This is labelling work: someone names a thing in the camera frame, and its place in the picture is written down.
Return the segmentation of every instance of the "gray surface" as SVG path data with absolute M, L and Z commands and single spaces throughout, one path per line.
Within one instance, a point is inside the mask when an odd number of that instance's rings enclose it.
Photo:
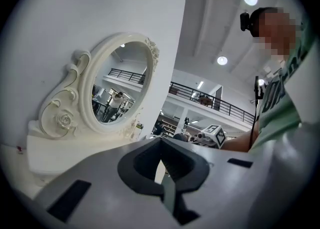
M 319 156 L 319 126 L 303 126 L 254 153 L 171 141 L 203 156 L 210 172 L 199 190 L 183 195 L 200 218 L 184 228 L 267 228 L 308 181 Z M 78 228 L 179 228 L 158 197 L 136 194 L 120 179 L 120 158 L 151 140 L 94 154 L 54 179 L 35 201 L 47 209 L 75 180 L 92 183 L 68 224 Z M 251 168 L 227 163 L 253 161 Z

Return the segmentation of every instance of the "black rectangle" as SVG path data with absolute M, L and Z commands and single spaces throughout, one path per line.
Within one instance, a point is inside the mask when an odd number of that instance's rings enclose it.
M 245 167 L 245 168 L 248 168 L 248 169 L 251 168 L 251 166 L 253 164 L 252 161 L 246 161 L 246 160 L 235 159 L 235 158 L 229 159 L 228 163 L 239 165 L 241 167 Z
M 89 182 L 76 180 L 69 189 L 56 200 L 47 212 L 65 223 L 81 199 L 85 196 L 90 186 L 91 183 Z

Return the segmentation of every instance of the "balcony railing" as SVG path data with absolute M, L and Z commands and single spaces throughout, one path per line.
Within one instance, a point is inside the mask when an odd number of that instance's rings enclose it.
M 146 79 L 146 76 L 140 73 L 135 73 L 131 71 L 119 70 L 112 68 L 109 72 L 110 76 L 117 77 L 129 82 L 137 83 L 143 85 Z
M 137 84 L 143 85 L 145 82 L 145 75 L 135 73 L 135 72 L 130 72 L 130 71 L 125 71 L 125 70 L 119 70 L 112 68 L 111 71 L 109 72 L 110 76 L 117 77 L 120 79 L 127 80 L 129 82 L 134 82 Z M 254 123 L 255 117 L 226 102 L 223 101 L 219 98 L 216 98 L 212 95 L 209 95 L 207 93 L 201 92 L 197 89 L 181 85 L 179 83 L 171 82 L 170 83 L 170 88 L 169 88 L 169 93 L 176 95 L 178 97 L 188 99 L 190 101 L 199 103 L 203 106 L 209 107 L 213 110 L 219 111 L 225 115 L 228 115 L 230 117 L 233 117 L 237 120 L 240 120 L 244 123 L 247 123 L 249 125 L 252 125 Z

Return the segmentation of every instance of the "green t-shirt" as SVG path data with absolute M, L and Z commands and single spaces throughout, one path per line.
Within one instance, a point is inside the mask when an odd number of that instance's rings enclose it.
M 268 84 L 259 109 L 259 135 L 252 148 L 256 149 L 269 140 L 280 138 L 286 131 L 298 127 L 298 112 L 286 93 L 284 84 L 297 70 L 310 50 L 315 34 L 308 20 L 302 20 L 301 38 L 297 41 L 283 69 Z

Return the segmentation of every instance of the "ornate mirror frame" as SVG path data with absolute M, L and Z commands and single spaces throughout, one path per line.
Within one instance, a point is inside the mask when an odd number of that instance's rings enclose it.
M 103 62 L 120 45 L 129 42 L 139 42 L 147 48 L 147 70 L 141 95 L 122 120 L 104 124 L 94 115 L 91 102 L 92 88 Z M 67 66 L 67 76 L 44 100 L 38 121 L 29 122 L 28 134 L 47 139 L 68 140 L 88 134 L 104 135 L 128 127 L 133 131 L 157 67 L 159 50 L 156 44 L 139 33 L 118 33 L 103 40 L 92 52 L 77 50 L 74 56 L 77 65 Z

